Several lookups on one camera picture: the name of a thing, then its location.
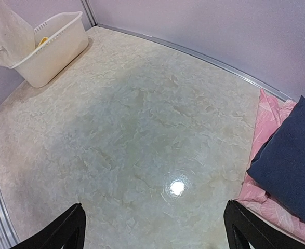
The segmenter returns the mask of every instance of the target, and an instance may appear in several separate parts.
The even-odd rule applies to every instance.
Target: marble tabletop
[[[259,89],[204,61],[94,27],[43,88],[0,107],[0,188],[21,240],[75,202],[85,248],[228,248]]]

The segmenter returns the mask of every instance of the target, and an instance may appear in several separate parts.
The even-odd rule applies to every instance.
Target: basket rim
[[[13,66],[9,67],[9,69],[13,69],[15,67],[18,67],[19,65],[21,65],[22,63],[24,63],[25,61],[27,61],[29,58],[31,58],[32,56],[34,56],[37,52],[39,52],[40,50],[42,50],[43,48],[45,48],[51,41],[54,37],[56,37],[59,33],[61,33],[62,31],[64,31],[65,29],[67,29],[69,26],[71,26],[74,22],[76,22],[78,19],[82,18],[82,11],[77,11],[77,12],[62,12],[62,13],[58,13],[56,14],[55,16],[52,16],[51,18],[47,19],[46,21],[44,21],[43,23],[45,22],[48,22],[50,21],[51,19],[57,17],[57,16],[64,16],[64,15],[72,15],[72,14],[77,14],[77,16],[71,20],[69,23],[67,23],[65,26],[63,26],[61,29],[59,29],[58,31],[56,31],[53,35],[51,35],[49,37],[49,39],[43,43],[42,46],[38,46],[36,49],[34,49],[28,56],[26,56],[23,60],[19,61],[18,63],[14,64]]]

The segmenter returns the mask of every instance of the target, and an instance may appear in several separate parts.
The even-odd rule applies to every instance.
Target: white plastic basket
[[[15,64],[14,68],[33,87],[43,87],[75,59],[89,44],[82,12],[57,14],[34,29],[36,46],[48,41]]]

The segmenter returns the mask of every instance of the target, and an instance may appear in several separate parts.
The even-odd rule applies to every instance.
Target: bright light spot
[[[179,196],[184,191],[184,183],[180,181],[172,182],[169,189],[173,195]]]

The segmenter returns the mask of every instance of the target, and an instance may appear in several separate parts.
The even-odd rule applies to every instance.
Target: folded navy cloth
[[[304,97],[263,144],[247,173],[305,223]]]

